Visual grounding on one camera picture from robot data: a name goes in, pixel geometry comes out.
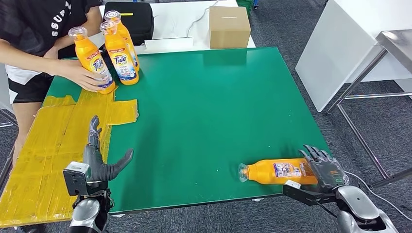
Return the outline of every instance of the tide detergent bottle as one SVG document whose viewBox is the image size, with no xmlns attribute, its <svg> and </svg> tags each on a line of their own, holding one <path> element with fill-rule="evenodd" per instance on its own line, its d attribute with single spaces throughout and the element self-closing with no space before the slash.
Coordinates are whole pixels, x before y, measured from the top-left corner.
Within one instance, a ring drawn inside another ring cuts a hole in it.
<svg viewBox="0 0 412 233">
<path fill-rule="evenodd" d="M 239 165 L 241 182 L 253 180 L 261 184 L 284 184 L 288 180 L 300 184 L 317 184 L 306 159 L 268 159 L 252 165 Z"/>
<path fill-rule="evenodd" d="M 69 30 L 69 36 L 74 40 L 76 55 L 82 66 L 93 73 L 103 75 L 104 80 L 107 81 L 106 84 L 99 85 L 99 87 L 105 88 L 103 91 L 99 92 L 102 94 L 112 92 L 115 89 L 116 84 L 113 82 L 112 75 L 104 62 L 99 49 L 89 40 L 87 29 L 84 27 L 74 27 Z"/>
<path fill-rule="evenodd" d="M 105 44 L 110 60 L 116 69 L 120 82 L 124 85 L 133 85 L 139 81 L 139 74 L 136 71 L 126 42 L 117 33 L 117 24 L 113 21 L 106 21 L 100 25 L 100 30 L 105 37 Z"/>
<path fill-rule="evenodd" d="M 133 45 L 132 38 L 130 36 L 129 30 L 125 27 L 125 25 L 121 22 L 121 15 L 118 11 L 108 11 L 104 14 L 104 19 L 107 21 L 113 21 L 117 24 L 117 33 L 123 37 L 124 41 L 126 42 L 126 46 L 129 49 L 130 55 L 132 55 L 133 62 L 135 63 L 136 71 L 140 70 L 139 60 L 136 55 L 135 47 Z"/>
</svg>

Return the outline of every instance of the green tabletop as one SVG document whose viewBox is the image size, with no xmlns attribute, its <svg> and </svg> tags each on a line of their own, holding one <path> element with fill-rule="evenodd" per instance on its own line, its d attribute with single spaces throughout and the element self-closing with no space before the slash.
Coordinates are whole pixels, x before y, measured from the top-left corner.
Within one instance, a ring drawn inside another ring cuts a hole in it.
<svg viewBox="0 0 412 233">
<path fill-rule="evenodd" d="M 113 126 L 108 162 L 135 149 L 109 183 L 113 212 L 194 205 L 280 194 L 280 185 L 238 179 L 240 163 L 301 157 L 327 149 L 277 48 L 139 56 L 140 81 L 115 100 L 138 100 L 139 118 Z M 57 77 L 49 95 L 80 87 Z"/>
</svg>

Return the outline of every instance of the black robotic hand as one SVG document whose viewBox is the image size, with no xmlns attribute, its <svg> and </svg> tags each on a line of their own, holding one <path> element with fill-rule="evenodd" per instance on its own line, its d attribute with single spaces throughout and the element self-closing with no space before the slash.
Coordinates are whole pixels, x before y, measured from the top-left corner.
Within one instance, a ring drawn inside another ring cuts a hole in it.
<svg viewBox="0 0 412 233">
<path fill-rule="evenodd" d="M 349 184 L 348 176 L 335 158 L 316 147 L 309 145 L 304 145 L 304 147 L 309 151 L 310 156 L 304 150 L 299 151 L 303 154 L 318 179 L 321 192 L 331 193 L 334 188 Z"/>
<path fill-rule="evenodd" d="M 100 153 L 99 136 L 102 129 L 97 129 L 99 118 L 94 116 L 89 129 L 88 143 L 83 153 L 83 163 L 88 164 L 91 170 L 89 181 L 110 181 L 114 179 L 132 160 L 133 149 L 127 150 L 125 156 L 116 164 L 105 164 Z"/>
</svg>

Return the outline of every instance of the floor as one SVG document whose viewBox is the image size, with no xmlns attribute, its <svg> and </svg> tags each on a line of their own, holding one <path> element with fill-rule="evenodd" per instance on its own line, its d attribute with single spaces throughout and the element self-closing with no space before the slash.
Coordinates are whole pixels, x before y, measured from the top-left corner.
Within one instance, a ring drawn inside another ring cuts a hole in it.
<svg viewBox="0 0 412 233">
<path fill-rule="evenodd" d="M 294 67 L 324 8 L 324 0 L 260 0 L 252 10 L 250 24 L 256 46 L 277 46 L 299 87 L 333 155 L 345 170 L 367 182 L 379 180 L 373 166 L 338 110 L 316 112 Z M 356 93 L 400 92 L 393 81 L 362 83 Z M 350 117 L 389 174 L 412 166 L 412 100 L 397 97 L 352 100 L 345 104 Z M 0 129 L 0 165 L 4 163 L 17 134 L 14 127 Z M 351 184 L 358 182 L 352 178 Z M 378 188 L 376 193 L 412 216 L 411 178 Z M 385 211 L 401 233 L 411 232 L 412 223 L 366 191 L 376 206 Z M 333 205 L 327 205 L 334 212 Z M 47 232 L 60 233 L 67 222 L 47 225 Z M 236 201 L 188 208 L 141 212 L 112 218 L 111 233 L 337 233 L 336 221 L 320 207 L 308 207 L 287 197 L 260 202 Z M 0 230 L 4 233 L 11 229 Z"/>
</svg>

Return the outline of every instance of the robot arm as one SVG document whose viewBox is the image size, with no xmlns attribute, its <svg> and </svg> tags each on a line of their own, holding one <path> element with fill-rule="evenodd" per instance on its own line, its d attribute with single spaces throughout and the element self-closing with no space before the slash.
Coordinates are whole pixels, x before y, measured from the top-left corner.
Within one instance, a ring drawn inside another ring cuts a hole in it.
<svg viewBox="0 0 412 233">
<path fill-rule="evenodd" d="M 337 218 L 342 233 L 398 233 L 388 216 L 378 209 L 359 188 L 349 185 L 349 178 L 336 159 L 324 150 L 304 145 L 309 155 L 300 150 L 318 179 L 320 192 L 300 189 L 288 181 L 283 194 L 306 205 L 320 205 Z M 323 203 L 335 202 L 339 213 L 334 215 Z"/>
<path fill-rule="evenodd" d="M 99 118 L 94 116 L 89 128 L 88 143 L 83 153 L 83 163 L 71 162 L 63 170 L 70 196 L 77 196 L 69 233 L 102 233 L 105 231 L 109 211 L 114 202 L 110 198 L 108 181 L 114 179 L 132 160 L 133 149 L 116 164 L 103 162 L 100 153 Z"/>
</svg>

